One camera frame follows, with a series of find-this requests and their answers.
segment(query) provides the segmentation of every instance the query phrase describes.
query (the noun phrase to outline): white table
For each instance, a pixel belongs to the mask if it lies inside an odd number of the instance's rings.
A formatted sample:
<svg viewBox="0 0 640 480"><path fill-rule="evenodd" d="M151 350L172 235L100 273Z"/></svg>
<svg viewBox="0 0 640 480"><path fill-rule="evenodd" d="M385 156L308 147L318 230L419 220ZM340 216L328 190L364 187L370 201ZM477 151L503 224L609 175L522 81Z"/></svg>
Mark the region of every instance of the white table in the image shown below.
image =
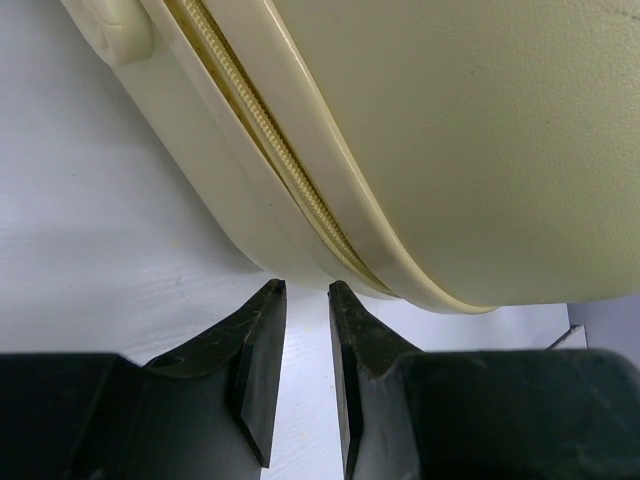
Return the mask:
<svg viewBox="0 0 640 480"><path fill-rule="evenodd" d="M144 362L270 278L225 237L58 2L1 2L0 49L0 351ZM565 305L470 317L365 304L429 350L541 348L569 326ZM340 478L328 321L325 292L289 287L265 480Z"/></svg>

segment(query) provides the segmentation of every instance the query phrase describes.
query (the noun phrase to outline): zipper teeth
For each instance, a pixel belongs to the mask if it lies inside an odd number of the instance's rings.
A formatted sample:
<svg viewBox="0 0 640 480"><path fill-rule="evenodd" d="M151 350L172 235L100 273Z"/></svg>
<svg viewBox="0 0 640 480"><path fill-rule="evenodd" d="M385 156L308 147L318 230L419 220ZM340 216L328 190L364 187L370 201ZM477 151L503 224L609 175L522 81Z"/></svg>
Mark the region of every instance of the zipper teeth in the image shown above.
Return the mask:
<svg viewBox="0 0 640 480"><path fill-rule="evenodd" d="M266 141L260 142L262 145L259 146L263 147L263 152L264 149L269 151L264 152L266 153L265 156L323 243L345 266L369 286L388 295L393 295L369 270L349 244L303 167L279 133L275 122L263 107L257 93L245 77L242 68L236 65L233 54L228 50L222 35L216 31L215 27L217 26L214 27L215 23L209 12L202 5L201 0L178 0L177 3L182 13L185 14L187 22L191 24L191 27L203 43L206 53L212 57L216 66L221 70L224 77L221 80L226 80L228 84L218 86L220 88L229 87L232 90L231 93L235 94L239 100L238 103L240 103L239 106L244 111L243 113L248 113L248 115L243 115L245 118L240 119L252 123L254 128L252 129L253 132L250 133L254 135L257 133Z"/></svg>

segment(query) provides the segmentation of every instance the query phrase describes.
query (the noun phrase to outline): cream suitcase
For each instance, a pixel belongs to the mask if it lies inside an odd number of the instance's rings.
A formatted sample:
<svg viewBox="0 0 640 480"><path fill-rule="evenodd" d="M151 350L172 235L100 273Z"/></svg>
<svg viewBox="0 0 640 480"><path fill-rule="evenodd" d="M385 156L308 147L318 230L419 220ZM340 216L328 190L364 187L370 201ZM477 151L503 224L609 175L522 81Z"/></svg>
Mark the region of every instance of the cream suitcase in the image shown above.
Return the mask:
<svg viewBox="0 0 640 480"><path fill-rule="evenodd" d="M232 241L438 312L640 291L640 4L62 0Z"/></svg>

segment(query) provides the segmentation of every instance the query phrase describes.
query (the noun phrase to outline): gray wall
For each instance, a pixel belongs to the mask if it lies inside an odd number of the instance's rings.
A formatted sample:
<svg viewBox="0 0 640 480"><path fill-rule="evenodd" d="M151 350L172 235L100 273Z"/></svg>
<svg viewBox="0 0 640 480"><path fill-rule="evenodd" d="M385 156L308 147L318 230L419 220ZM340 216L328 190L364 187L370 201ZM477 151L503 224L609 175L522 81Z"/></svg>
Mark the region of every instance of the gray wall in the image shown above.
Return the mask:
<svg viewBox="0 0 640 480"><path fill-rule="evenodd" d="M640 368L640 295L569 305L572 325L584 325L590 348L621 353Z"/></svg>

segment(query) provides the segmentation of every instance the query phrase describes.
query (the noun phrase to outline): cream zipper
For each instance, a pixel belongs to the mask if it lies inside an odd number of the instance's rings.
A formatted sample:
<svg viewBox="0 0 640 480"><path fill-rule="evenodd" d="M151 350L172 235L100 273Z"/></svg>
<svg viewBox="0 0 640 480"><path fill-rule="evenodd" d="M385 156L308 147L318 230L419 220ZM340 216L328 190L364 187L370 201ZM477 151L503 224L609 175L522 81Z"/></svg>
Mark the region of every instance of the cream zipper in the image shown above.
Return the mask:
<svg viewBox="0 0 640 480"><path fill-rule="evenodd" d="M394 296L349 244L202 1L165 2L214 82L322 242L367 285Z"/></svg>

